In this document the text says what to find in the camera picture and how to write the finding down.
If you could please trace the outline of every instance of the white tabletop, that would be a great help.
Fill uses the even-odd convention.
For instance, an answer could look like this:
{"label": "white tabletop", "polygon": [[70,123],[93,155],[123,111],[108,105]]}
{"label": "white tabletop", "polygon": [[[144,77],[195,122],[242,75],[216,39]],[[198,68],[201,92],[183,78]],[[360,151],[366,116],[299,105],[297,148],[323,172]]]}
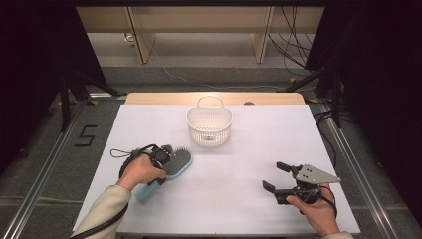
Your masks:
{"label": "white tabletop", "polygon": [[[197,145],[189,135],[187,111],[195,106],[121,106],[76,225],[96,198],[115,184],[131,151],[151,143],[185,146],[193,162],[143,204],[134,196],[117,232],[176,236],[292,236],[315,234],[291,205],[278,205],[262,180],[277,188],[296,186],[276,162],[310,164],[335,175],[308,106],[226,106],[233,112],[231,135],[220,147]],[[341,185],[331,185],[341,230],[360,233]]]}

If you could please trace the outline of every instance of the white sleeve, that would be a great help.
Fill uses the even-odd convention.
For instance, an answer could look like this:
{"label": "white sleeve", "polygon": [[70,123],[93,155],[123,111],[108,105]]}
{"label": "white sleeve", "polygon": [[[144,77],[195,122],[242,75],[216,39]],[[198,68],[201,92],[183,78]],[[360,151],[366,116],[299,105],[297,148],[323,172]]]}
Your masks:
{"label": "white sleeve", "polygon": [[322,239],[352,239],[352,238],[353,237],[348,232],[339,232],[339,233],[335,233],[335,234],[331,234],[331,235],[327,235],[327,236],[322,237]]}
{"label": "white sleeve", "polygon": [[[98,225],[101,225],[113,217],[115,217],[128,203],[131,198],[131,192],[121,186],[113,185],[105,189],[105,192],[97,198],[87,216],[82,220],[76,231],[72,236],[77,235],[86,230],[92,229]],[[110,227],[94,234],[93,236],[87,237],[90,239],[102,238],[102,239],[114,239],[115,232],[121,220],[118,220]]]}

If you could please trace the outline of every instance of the human arm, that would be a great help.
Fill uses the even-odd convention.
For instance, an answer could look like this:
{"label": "human arm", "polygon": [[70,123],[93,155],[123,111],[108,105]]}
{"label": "human arm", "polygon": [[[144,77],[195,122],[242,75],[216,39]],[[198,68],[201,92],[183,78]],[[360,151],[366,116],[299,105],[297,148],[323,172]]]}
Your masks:
{"label": "human arm", "polygon": [[[164,170],[152,165],[148,155],[142,154],[134,159],[124,170],[116,185],[108,187],[94,202],[90,212],[75,230],[73,236],[101,225],[116,216],[128,203],[131,191],[138,183],[147,183],[157,177],[165,178],[165,176]],[[114,238],[121,220],[122,218],[88,238]]]}
{"label": "human arm", "polygon": [[[321,185],[321,195],[333,201],[333,195],[329,190],[329,184]],[[323,239],[349,239],[352,236],[347,232],[340,232],[335,220],[335,212],[331,205],[324,200],[318,200],[313,204],[306,204],[295,196],[289,196],[287,201],[300,209],[307,218],[310,226],[315,229]]]}

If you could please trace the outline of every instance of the cable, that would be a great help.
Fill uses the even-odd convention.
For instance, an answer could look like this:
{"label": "cable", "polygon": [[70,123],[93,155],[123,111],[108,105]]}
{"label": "cable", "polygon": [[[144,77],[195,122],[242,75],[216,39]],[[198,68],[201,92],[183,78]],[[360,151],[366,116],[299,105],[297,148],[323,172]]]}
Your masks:
{"label": "cable", "polygon": [[308,41],[310,42],[310,44],[312,45],[313,44],[313,41],[311,41],[311,39],[308,37],[308,34],[304,34],[305,35],[305,37],[307,37],[307,39],[308,39]]}
{"label": "cable", "polygon": [[[145,147],[143,147],[143,148],[138,148],[138,149],[136,149],[136,150],[133,150],[133,151],[131,151],[131,152],[128,152],[128,151],[123,151],[123,150],[119,150],[119,149],[115,149],[115,148],[113,148],[112,150],[110,150],[109,151],[109,154],[112,156],[112,157],[125,157],[125,156],[129,156],[130,155],[130,157],[124,162],[124,164],[123,164],[123,166],[120,168],[120,171],[119,171],[119,173],[118,173],[118,178],[121,178],[121,176],[123,175],[123,173],[124,173],[124,170],[127,168],[127,166],[134,160],[134,159],[136,159],[139,155],[141,155],[142,153],[144,153],[144,151],[145,150],[147,150],[148,148],[150,148],[150,147],[153,147],[153,148],[156,148],[156,147],[158,147],[157,145],[155,145],[155,144],[150,144],[150,145],[148,145],[148,146],[145,146]],[[115,156],[115,155],[113,155],[112,154],[112,152],[113,151],[118,151],[118,152],[122,152],[122,153],[124,153],[124,155],[119,155],[119,156]],[[89,236],[92,236],[92,235],[94,235],[94,234],[96,234],[96,233],[98,233],[98,232],[100,232],[100,231],[102,231],[102,230],[104,230],[104,229],[106,229],[106,228],[108,228],[108,227],[110,227],[110,226],[112,226],[115,222],[117,222],[118,220],[120,220],[121,219],[121,217],[123,217],[124,216],[124,214],[126,213],[126,211],[127,211],[127,207],[128,207],[128,203],[123,207],[123,209],[121,209],[121,211],[116,215],[116,216],[114,216],[112,219],[110,219],[110,220],[108,220],[108,221],[106,221],[106,222],[104,222],[103,224],[100,224],[100,225],[98,225],[98,226],[96,226],[96,227],[93,227],[93,228],[91,228],[91,229],[89,229],[89,230],[87,230],[87,231],[84,231],[84,232],[81,232],[81,233],[79,233],[79,234],[77,234],[77,235],[75,235],[75,236],[73,236],[73,237],[71,237],[71,239],[81,239],[81,238],[87,238],[87,237],[89,237]]]}
{"label": "cable", "polygon": [[333,198],[332,201],[328,200],[328,198],[326,198],[326,197],[324,197],[322,195],[319,195],[319,194],[318,194],[318,197],[320,199],[324,200],[326,203],[328,203],[332,207],[332,209],[334,210],[335,218],[336,218],[337,217],[337,207],[335,205],[336,203],[335,203],[335,195],[334,195],[334,193],[332,192],[332,190],[329,187],[326,187],[326,186],[319,186],[319,187],[325,188],[325,189],[327,189],[331,193],[332,198]]}
{"label": "cable", "polygon": [[295,45],[295,44],[293,44],[293,43],[290,43],[290,42],[288,42],[283,36],[282,36],[282,34],[280,34],[279,33],[279,37],[280,37],[280,39],[282,39],[284,42],[286,42],[286,44],[289,44],[289,45],[291,45],[292,47],[297,47],[297,48],[301,48],[301,49],[304,49],[304,50],[307,50],[307,51],[310,51],[311,49],[309,49],[309,48],[306,48],[306,47],[303,47],[303,46],[301,46],[301,45]]}
{"label": "cable", "polygon": [[[292,25],[290,24],[290,22],[289,22],[289,19],[288,19],[288,17],[287,17],[287,15],[286,15],[286,13],[285,13],[285,10],[284,10],[284,8],[283,7],[281,7],[281,9],[282,9],[282,12],[283,12],[283,15],[284,15],[284,17],[285,17],[285,20],[286,20],[286,22],[287,22],[287,24],[288,24],[288,27],[289,27],[289,29],[290,29],[290,32],[291,32],[291,35],[289,36],[289,42],[290,42],[290,39],[292,38],[292,36],[295,38],[295,40],[296,40],[296,43],[297,43],[297,46],[301,46],[301,43],[299,42],[299,40],[298,40],[298,37],[297,37],[297,35],[296,35],[296,14],[297,14],[297,12],[298,12],[298,7],[297,6],[293,6],[292,7],[292,18],[293,18],[293,20],[292,20]],[[301,50],[300,50],[300,48],[298,47],[298,53],[299,53],[299,55],[300,55],[300,57],[301,57],[301,59],[302,59],[302,61],[305,63],[306,61],[304,60],[304,57],[302,56],[302,53],[301,53]]]}
{"label": "cable", "polygon": [[332,145],[332,143],[328,140],[328,137],[325,135],[325,133],[323,133],[323,131],[319,127],[321,122],[331,117],[331,111],[326,111],[326,112],[322,112],[322,113],[318,113],[314,115],[314,117],[317,117],[317,116],[320,116],[320,117],[316,122],[316,127],[320,135],[322,135],[322,137],[325,139],[325,141],[328,143],[329,147],[332,150],[332,153],[333,153],[332,166],[335,168],[337,165],[337,153],[335,152],[335,148]]}
{"label": "cable", "polygon": [[[153,48],[151,48],[151,51],[153,52],[153,54],[159,59],[159,61],[162,61],[161,58],[156,54],[155,50]],[[192,83],[182,77],[178,77],[178,76],[173,76],[171,75],[166,67],[164,68],[164,72],[171,78],[174,79],[179,79],[182,80],[183,82],[192,85],[192,86],[198,86],[198,87],[206,87],[206,88],[211,88],[214,90],[228,90],[228,89],[259,89],[259,88],[272,88],[272,89],[278,89],[278,90],[285,90],[286,88],[282,88],[282,87],[275,87],[275,86],[256,86],[256,87],[215,87],[215,86],[211,86],[211,85],[207,85],[207,84],[199,84],[199,83]]]}
{"label": "cable", "polygon": [[294,59],[291,55],[289,55],[287,52],[286,52],[286,50],[283,50],[274,40],[273,40],[273,38],[271,37],[271,35],[269,34],[268,35],[269,36],[269,38],[270,38],[270,40],[271,40],[271,42],[273,43],[273,45],[274,45],[274,47],[276,47],[276,49],[285,57],[285,58],[288,58],[289,60],[291,60],[292,62],[294,62],[294,63],[296,63],[298,66],[300,66],[300,67],[302,67],[302,68],[304,68],[305,67],[305,65],[303,65],[302,63],[300,63],[300,62],[298,62],[296,59]]}

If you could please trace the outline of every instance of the white plastic basket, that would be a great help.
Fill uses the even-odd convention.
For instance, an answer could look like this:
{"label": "white plastic basket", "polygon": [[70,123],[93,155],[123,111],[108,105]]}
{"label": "white plastic basket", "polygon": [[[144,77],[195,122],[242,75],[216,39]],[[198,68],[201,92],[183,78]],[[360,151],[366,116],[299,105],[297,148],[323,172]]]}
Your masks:
{"label": "white plastic basket", "polygon": [[[200,102],[204,98],[215,98],[220,101],[220,107],[203,107]],[[230,136],[233,114],[224,107],[223,101],[214,95],[205,95],[198,100],[195,108],[187,112],[192,139],[201,146],[217,147]]]}

